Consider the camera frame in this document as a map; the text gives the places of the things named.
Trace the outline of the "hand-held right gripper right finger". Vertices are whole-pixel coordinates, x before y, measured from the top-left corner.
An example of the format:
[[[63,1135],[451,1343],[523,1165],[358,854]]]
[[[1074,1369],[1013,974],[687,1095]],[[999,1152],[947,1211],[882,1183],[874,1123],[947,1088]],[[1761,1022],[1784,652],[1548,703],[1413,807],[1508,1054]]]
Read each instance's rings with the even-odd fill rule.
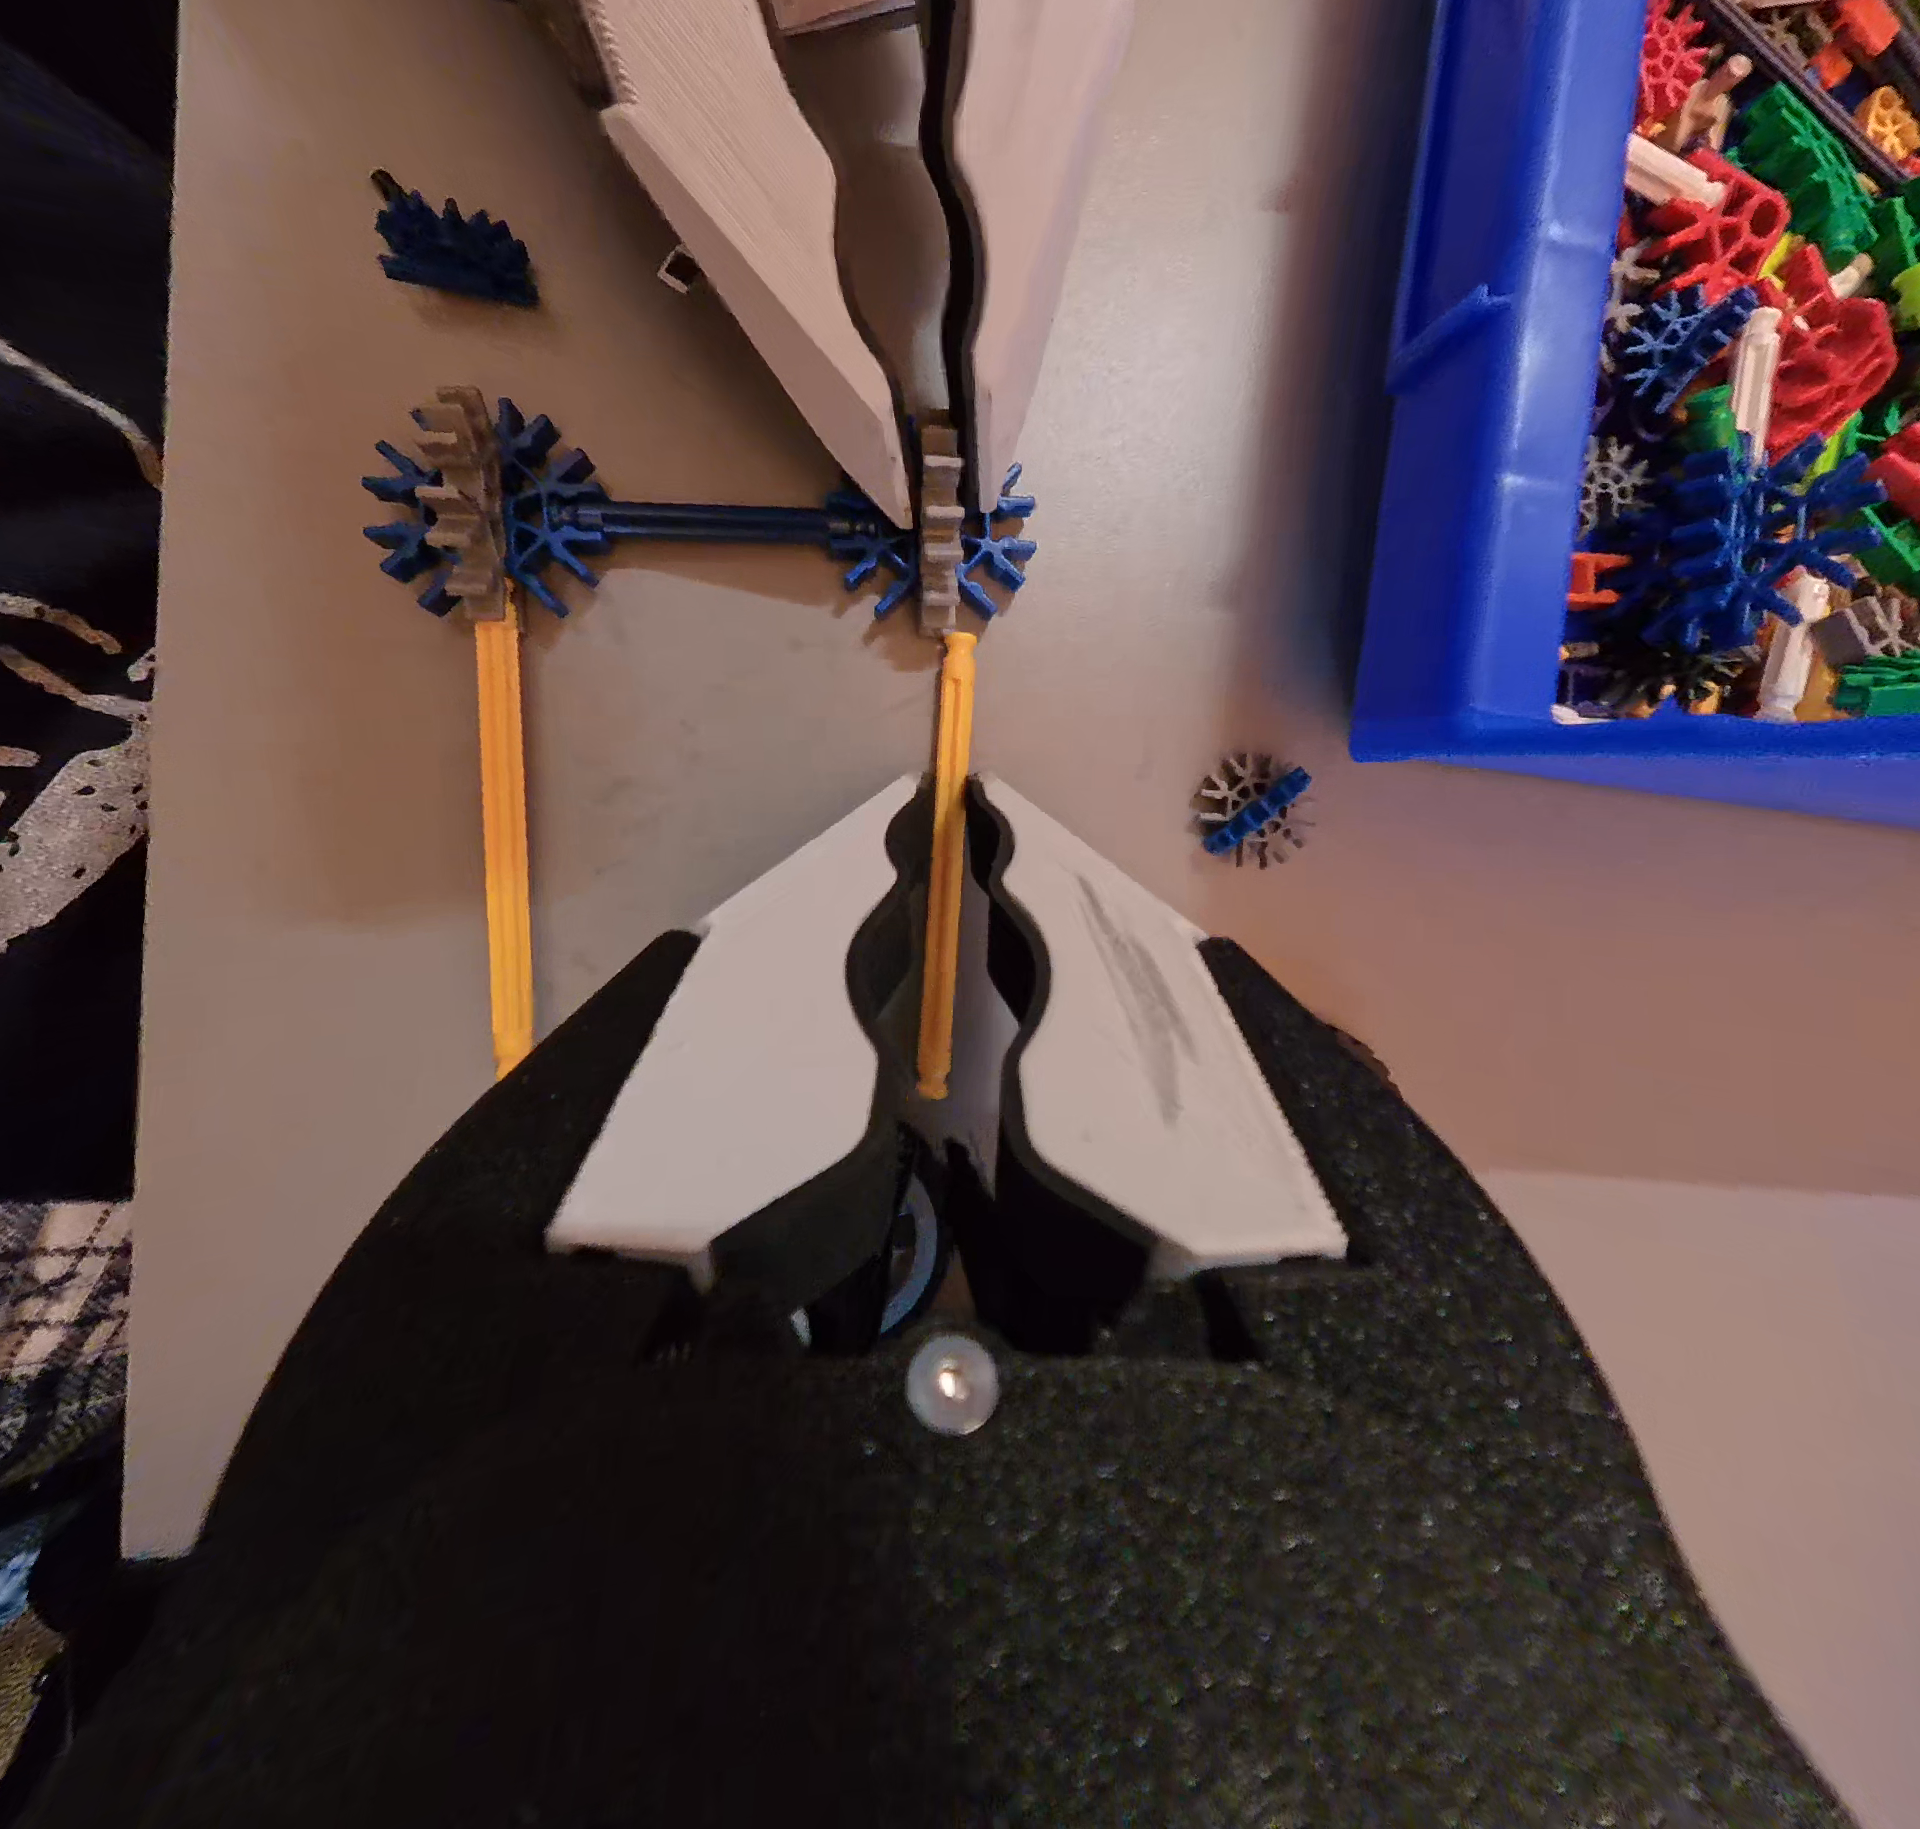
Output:
[[[969,834],[1016,1025],[993,1191],[1013,1273],[1097,1332],[1161,1286],[1347,1266],[1201,925],[1004,777],[971,779]]]

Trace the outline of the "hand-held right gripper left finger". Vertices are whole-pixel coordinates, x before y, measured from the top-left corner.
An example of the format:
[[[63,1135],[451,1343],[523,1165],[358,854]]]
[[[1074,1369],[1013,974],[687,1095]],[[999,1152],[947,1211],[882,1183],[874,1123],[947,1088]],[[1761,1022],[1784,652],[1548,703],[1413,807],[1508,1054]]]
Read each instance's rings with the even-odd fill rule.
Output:
[[[901,1200],[928,794],[913,775],[747,885],[695,949],[544,1232],[697,1292],[812,1306],[877,1266]]]

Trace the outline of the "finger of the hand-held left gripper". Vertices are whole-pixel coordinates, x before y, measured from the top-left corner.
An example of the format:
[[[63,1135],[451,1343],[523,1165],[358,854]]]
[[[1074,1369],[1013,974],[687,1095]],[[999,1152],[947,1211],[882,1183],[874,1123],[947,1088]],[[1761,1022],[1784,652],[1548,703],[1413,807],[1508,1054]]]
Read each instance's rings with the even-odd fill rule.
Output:
[[[966,475],[1021,451],[1136,0],[927,0],[921,147],[949,249],[943,361]]]
[[[575,0],[614,104],[601,122],[841,469],[916,520],[901,392],[839,260],[839,179],[761,0]]]

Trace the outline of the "yellow toy rod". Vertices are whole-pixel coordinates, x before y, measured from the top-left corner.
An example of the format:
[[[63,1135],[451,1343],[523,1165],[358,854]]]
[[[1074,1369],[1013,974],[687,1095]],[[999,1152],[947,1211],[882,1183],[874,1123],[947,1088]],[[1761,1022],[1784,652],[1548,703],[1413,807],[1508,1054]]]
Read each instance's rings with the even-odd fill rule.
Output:
[[[510,598],[499,618],[474,625],[472,649],[493,1071],[504,1077],[537,1043],[522,618]]]
[[[952,632],[943,642],[938,716],[933,756],[931,877],[924,929],[924,976],[918,1028],[918,1093],[943,1102],[952,1074],[958,933],[966,870],[966,785],[974,761],[977,636]]]

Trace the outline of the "blue toy rod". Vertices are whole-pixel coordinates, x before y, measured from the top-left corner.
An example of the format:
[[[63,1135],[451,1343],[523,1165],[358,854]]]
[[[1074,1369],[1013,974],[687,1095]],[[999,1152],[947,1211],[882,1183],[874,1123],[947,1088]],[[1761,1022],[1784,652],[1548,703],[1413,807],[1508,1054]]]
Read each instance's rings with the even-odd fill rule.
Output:
[[[825,507],[688,501],[582,503],[576,520],[604,543],[653,545],[811,545],[841,529]]]

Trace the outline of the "blue and grey connector hub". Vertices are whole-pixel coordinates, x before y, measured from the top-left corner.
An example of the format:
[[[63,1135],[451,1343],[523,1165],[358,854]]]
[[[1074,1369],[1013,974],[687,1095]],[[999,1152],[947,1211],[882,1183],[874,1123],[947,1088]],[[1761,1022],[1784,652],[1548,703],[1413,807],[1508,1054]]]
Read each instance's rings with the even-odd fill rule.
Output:
[[[913,420],[908,435],[920,459],[920,510],[913,529],[887,520],[854,486],[825,501],[825,547],[843,568],[843,588],[877,588],[874,618],[916,610],[918,631],[935,640],[999,614],[997,594],[1018,594],[1036,552],[1027,525],[1037,499],[1021,489],[1013,465],[990,507],[960,501],[962,439],[938,411]]]
[[[472,385],[439,390],[414,420],[414,451],[377,444],[386,471],[362,480],[386,514],[364,527],[382,573],[431,618],[502,621],[528,601],[563,618],[554,578],[596,588],[589,558],[607,549],[586,520],[604,499],[588,455],[563,451],[546,416]]]

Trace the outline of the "blue connector with black rod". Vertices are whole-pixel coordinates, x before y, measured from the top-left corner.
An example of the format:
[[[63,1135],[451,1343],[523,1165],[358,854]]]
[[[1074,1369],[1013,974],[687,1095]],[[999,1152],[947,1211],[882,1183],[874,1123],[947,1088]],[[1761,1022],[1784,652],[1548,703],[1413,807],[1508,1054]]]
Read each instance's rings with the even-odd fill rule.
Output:
[[[472,302],[538,308],[541,289],[525,242],[487,211],[463,213],[453,200],[436,211],[426,198],[377,167],[369,180],[380,211],[377,264],[388,281]]]

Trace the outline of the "small blue grey connector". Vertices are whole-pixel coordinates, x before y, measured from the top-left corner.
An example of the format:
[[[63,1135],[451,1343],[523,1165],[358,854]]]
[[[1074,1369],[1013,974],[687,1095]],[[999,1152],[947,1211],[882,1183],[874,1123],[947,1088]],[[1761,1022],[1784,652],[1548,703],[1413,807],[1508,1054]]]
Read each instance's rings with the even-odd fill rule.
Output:
[[[1207,856],[1266,870],[1306,848],[1313,826],[1311,793],[1313,775],[1296,762],[1228,753],[1190,799],[1191,831]]]

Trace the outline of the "blue plastic bin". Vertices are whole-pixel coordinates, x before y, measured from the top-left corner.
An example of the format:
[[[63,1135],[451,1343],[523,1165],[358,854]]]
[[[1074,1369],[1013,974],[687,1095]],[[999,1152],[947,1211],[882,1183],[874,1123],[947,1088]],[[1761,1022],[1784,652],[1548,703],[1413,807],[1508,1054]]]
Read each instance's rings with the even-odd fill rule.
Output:
[[[1913,831],[1917,718],[1554,718],[1647,0],[1437,0],[1350,755]]]

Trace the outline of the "dark printed cloth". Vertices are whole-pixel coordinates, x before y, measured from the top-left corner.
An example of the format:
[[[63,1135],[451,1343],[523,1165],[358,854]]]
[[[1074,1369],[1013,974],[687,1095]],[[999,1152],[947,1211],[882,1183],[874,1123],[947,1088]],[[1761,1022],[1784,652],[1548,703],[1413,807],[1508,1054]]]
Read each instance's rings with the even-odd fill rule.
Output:
[[[180,0],[2,0],[2,1190],[133,1191]]]

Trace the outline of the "plaid cloth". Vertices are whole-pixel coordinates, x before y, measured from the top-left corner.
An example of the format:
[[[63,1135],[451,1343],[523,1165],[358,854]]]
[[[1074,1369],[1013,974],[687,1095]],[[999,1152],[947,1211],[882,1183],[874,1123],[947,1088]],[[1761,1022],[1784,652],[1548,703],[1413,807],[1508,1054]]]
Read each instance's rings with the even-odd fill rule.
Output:
[[[2,1486],[42,1480],[120,1428],[132,1200],[2,1207]]]

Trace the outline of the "pile of colourful toy pieces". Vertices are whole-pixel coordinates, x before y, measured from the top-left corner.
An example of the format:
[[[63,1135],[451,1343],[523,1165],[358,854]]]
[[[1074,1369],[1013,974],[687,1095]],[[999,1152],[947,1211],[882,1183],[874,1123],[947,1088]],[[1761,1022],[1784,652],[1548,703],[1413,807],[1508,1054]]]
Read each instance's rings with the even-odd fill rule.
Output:
[[[1560,726],[1919,711],[1917,0],[1647,0]]]

